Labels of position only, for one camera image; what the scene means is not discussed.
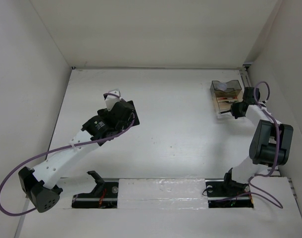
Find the red pen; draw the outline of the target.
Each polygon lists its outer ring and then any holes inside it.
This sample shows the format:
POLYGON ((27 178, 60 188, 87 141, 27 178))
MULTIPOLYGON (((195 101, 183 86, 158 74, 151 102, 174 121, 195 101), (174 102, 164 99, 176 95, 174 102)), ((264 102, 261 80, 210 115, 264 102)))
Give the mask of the red pen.
POLYGON ((225 100, 238 100, 238 98, 237 97, 217 97, 216 98, 216 100, 217 100, 217 102, 218 101, 225 101, 225 100))
POLYGON ((218 103, 220 104, 233 104, 233 103, 236 103, 238 102, 238 100, 225 100, 225 101, 218 101, 218 103))

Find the round clear pin box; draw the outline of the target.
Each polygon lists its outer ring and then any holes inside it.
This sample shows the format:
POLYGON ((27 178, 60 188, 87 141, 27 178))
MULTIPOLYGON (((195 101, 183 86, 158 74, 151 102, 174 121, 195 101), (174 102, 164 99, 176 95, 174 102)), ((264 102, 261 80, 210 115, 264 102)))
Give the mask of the round clear pin box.
POLYGON ((225 82, 218 82, 217 83, 217 89, 220 90, 220 91, 226 91, 227 90, 227 83, 225 82))

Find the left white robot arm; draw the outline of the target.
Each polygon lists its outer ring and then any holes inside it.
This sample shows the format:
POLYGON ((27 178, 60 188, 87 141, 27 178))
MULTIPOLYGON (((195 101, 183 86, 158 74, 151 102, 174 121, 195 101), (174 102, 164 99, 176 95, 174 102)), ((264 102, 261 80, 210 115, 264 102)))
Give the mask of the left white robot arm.
POLYGON ((98 110, 96 116, 82 125, 66 149, 56 150, 42 163, 19 171, 22 190, 40 213, 53 208, 65 196, 101 196, 105 182, 96 171, 76 177, 66 177, 65 174, 87 154, 139 123, 133 101, 121 100, 111 110, 98 110))

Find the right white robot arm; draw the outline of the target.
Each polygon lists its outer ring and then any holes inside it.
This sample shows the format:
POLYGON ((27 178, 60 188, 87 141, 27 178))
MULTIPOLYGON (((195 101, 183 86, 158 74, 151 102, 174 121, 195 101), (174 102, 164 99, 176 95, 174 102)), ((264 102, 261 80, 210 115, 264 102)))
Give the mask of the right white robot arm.
POLYGON ((259 99, 258 88, 246 87, 243 100, 232 104, 230 108, 235 119, 245 117, 256 129, 247 158, 224 176, 221 189, 227 195, 244 192, 250 178, 288 161, 294 129, 291 125, 277 121, 259 99))

